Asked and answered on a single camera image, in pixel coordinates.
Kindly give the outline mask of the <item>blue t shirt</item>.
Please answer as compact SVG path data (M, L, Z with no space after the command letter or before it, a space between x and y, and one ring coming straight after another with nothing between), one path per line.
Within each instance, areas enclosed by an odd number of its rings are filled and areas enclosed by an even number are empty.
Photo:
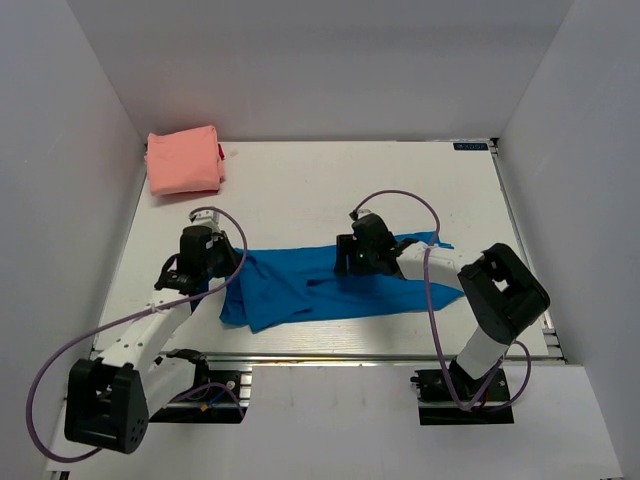
M424 283L334 274L334 245L251 250L227 286L220 320L254 333L286 324L427 309Z

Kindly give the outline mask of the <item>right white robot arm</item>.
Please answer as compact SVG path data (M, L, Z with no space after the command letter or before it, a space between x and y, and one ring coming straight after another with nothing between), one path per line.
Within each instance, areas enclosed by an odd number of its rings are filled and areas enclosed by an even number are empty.
M541 283L506 244L496 243L475 261L415 237L395 237L382 218L369 213L336 237L334 273L382 274L423 280L464 294L477 328L447 367L458 398L472 399L488 385L487 375L521 333L550 306Z

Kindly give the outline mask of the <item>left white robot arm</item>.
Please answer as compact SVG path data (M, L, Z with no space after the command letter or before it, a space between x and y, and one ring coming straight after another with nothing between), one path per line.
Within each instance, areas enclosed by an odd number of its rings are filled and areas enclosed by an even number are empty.
M175 331L196 311L209 284L239 267L236 252L216 221L183 229L179 250L161 268L149 315L133 321L94 360L71 368L64 435L100 449L132 453L149 420L175 398L199 399L211 387L201 352L167 351Z

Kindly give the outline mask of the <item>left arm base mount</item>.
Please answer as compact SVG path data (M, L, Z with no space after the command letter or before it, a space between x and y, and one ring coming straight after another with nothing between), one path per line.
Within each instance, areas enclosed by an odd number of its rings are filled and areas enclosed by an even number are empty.
M155 424L230 424L243 421L251 395L252 372L240 370L210 369L199 385L216 383L186 399L170 403L151 417Z

